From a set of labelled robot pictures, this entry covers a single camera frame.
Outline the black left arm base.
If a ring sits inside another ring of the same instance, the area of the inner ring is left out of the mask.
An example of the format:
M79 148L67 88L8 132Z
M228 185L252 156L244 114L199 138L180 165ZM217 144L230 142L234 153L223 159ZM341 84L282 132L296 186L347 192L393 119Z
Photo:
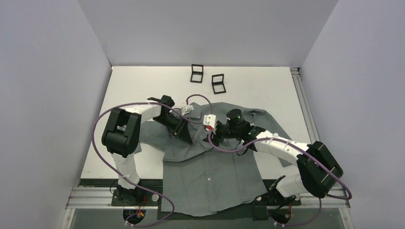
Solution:
M130 225L139 224L146 217L146 207L158 206L160 201L160 196L158 194L140 188L126 190L119 185L116 185L114 190L110 187L109 191L112 194L110 205L115 207L134 207L132 209L123 210L124 220L133 215L128 220Z

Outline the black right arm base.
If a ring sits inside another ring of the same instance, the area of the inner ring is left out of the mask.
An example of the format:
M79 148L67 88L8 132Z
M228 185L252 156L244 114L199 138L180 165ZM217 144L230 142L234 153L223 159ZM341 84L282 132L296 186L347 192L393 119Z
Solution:
M269 185L267 193L256 197L252 203L253 220L272 219L277 224L285 225L292 219L292 206L297 206L301 202L298 195L283 197L276 189L277 184L285 176L277 180L265 181Z

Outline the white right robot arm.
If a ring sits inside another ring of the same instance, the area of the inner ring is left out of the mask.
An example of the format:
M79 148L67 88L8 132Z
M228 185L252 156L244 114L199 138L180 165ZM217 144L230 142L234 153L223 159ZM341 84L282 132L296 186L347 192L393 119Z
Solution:
M324 143L300 143L283 138L251 125L239 109L229 111L226 118L225 124L218 121L214 114L203 118L204 128L208 131L205 141L215 149L226 152L219 144L225 139L236 139L242 145L233 150L235 153L248 149L268 153L298 168L297 174L282 175L270 186L269 197L274 203L281 204L302 193L324 198L336 183L341 183L343 170Z

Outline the grey button-up shirt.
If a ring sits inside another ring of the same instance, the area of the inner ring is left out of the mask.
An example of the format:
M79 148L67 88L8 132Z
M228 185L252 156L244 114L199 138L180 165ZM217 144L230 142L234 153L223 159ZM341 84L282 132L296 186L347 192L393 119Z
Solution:
M146 121L141 125L139 140L164 152L163 193L161 209L203 217L244 203L266 193L254 153L240 156L230 153L238 141L226 139L217 151L205 142L207 132L200 125L204 115L213 112L225 123L226 113L235 104L193 104L187 115L192 144L174 137L167 127Z

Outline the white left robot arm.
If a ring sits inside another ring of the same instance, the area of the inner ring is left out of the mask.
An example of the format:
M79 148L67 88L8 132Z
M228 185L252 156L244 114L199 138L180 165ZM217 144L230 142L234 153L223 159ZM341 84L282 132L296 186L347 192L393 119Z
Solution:
M179 140L191 144L188 122L170 113L175 102L170 96L160 99L150 97L147 102L132 108L113 108L102 135L102 145L112 155L116 169L123 175L118 179L118 188L126 190L124 200L137 205L142 200L142 191L136 188L140 178L137 174L134 154L139 144L141 124L152 119L167 127Z

